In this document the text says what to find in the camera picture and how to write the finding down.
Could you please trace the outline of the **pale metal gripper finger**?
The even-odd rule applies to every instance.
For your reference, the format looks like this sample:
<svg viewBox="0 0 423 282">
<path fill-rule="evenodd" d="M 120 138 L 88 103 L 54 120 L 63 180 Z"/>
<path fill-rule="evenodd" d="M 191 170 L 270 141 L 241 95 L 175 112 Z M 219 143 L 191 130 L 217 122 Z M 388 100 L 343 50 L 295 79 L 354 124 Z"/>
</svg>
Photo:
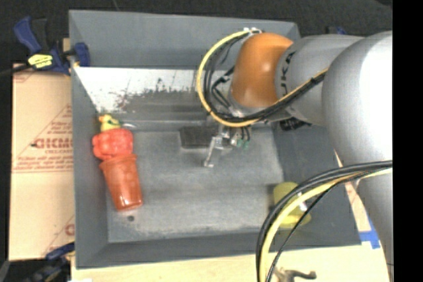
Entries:
<svg viewBox="0 0 423 282">
<path fill-rule="evenodd" d="M 211 166 L 215 166 L 219 163 L 222 151 L 223 151 L 222 145 L 215 144 L 213 146 L 213 149 L 212 149 L 212 152 L 211 152 Z"/>
<path fill-rule="evenodd" d="M 213 152 L 215 149 L 215 137 L 212 137 L 210 141 L 210 145 L 208 147 L 207 156 L 204 160 L 204 166 L 207 168 L 213 168 L 214 167 L 214 161 L 213 161 Z"/>
</svg>

